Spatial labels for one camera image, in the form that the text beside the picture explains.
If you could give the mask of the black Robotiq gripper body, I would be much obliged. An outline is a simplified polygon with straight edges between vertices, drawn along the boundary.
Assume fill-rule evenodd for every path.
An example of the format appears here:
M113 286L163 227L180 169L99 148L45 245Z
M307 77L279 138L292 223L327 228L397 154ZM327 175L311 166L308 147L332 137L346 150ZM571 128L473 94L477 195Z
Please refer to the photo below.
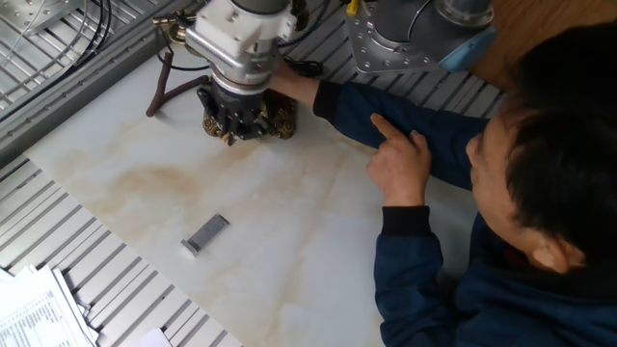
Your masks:
M223 107L225 115L230 123L229 131L233 133L236 125L235 115L242 114L257 114L261 116L261 106L263 93L243 95L232 93L217 83L202 85L200 88L209 89L215 97L217 103Z

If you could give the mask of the person's right hand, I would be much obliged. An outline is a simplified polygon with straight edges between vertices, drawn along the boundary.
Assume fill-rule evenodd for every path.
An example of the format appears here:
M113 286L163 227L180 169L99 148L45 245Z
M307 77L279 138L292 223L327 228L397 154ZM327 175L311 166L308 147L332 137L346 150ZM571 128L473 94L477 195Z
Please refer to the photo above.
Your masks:
M319 80L297 74L284 60L280 60L271 79L270 89L312 108L319 85Z

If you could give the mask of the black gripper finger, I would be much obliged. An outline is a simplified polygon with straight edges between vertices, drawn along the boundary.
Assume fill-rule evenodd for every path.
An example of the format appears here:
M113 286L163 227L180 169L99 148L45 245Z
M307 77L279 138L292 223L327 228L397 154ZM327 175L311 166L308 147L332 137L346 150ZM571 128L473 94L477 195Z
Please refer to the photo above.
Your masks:
M270 131L270 123L260 115L239 113L235 117L236 125L233 130L233 136L239 140L249 141L258 139L267 135Z
M232 146L235 139L229 131L230 123L223 107L217 103L212 92L207 88L199 88L197 95L204 109L202 128L205 133L221 139L228 146Z

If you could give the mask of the person's left hand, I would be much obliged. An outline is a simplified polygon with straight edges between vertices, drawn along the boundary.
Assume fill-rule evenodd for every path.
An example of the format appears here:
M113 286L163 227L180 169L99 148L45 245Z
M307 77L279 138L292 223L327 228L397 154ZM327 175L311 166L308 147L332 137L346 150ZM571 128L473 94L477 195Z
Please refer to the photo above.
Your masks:
M425 137L415 130L404 135L378 114L370 120L385 138L366 168L384 195L384 206L423 206L432 161Z

